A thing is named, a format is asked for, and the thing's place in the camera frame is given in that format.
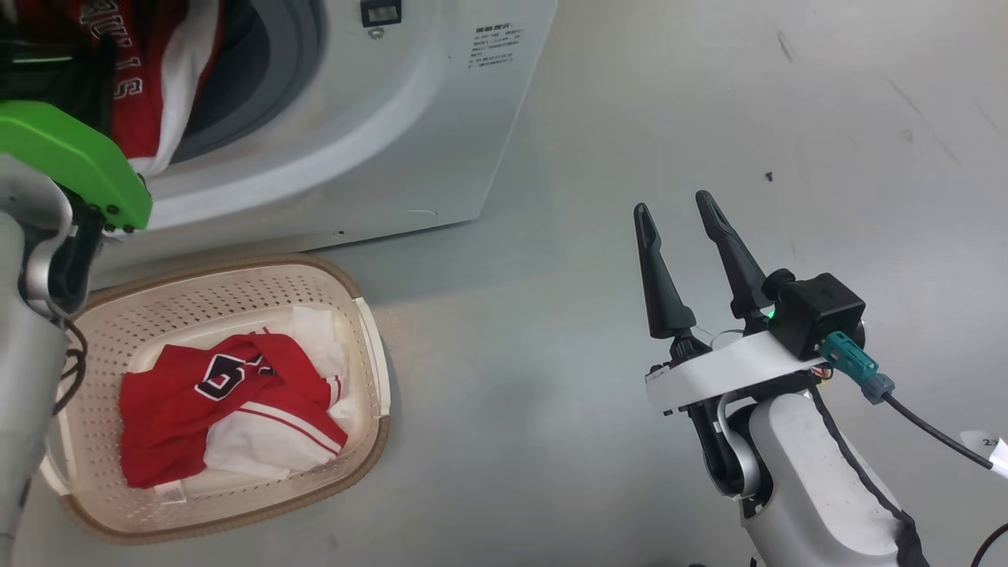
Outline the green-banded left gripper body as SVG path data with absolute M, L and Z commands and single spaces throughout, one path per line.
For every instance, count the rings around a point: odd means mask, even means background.
M 40 315 L 76 315 L 104 238 L 145 229 L 154 200 L 111 139 L 50 104 L 2 103 L 1 154 L 16 291 Z

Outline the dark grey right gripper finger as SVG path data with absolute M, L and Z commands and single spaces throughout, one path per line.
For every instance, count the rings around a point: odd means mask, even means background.
M 728 222 L 713 195 L 709 191 L 696 191 L 695 201 L 703 229 L 716 245 L 728 287 L 731 288 L 733 298 L 730 309 L 733 316 L 743 321 L 765 320 L 762 311 L 772 305 L 762 291 L 765 273 L 739 233 Z
M 662 238 L 645 203 L 633 210 L 646 320 L 650 336 L 673 339 L 691 336 L 695 314 L 684 305 L 662 257 Z

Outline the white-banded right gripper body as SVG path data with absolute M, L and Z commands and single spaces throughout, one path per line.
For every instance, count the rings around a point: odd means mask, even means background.
M 728 424 L 728 405 L 751 388 L 812 369 L 824 359 L 799 360 L 769 332 L 743 337 L 721 349 L 665 364 L 644 378 L 646 395 L 662 415 L 684 410 L 701 439 L 713 483 L 727 498 L 752 498 L 761 473 L 751 445 Z

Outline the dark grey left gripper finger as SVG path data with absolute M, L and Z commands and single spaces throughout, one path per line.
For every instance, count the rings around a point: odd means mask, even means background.
M 104 35 L 96 46 L 96 91 L 94 91 L 93 127 L 101 134 L 112 134 L 117 43 Z

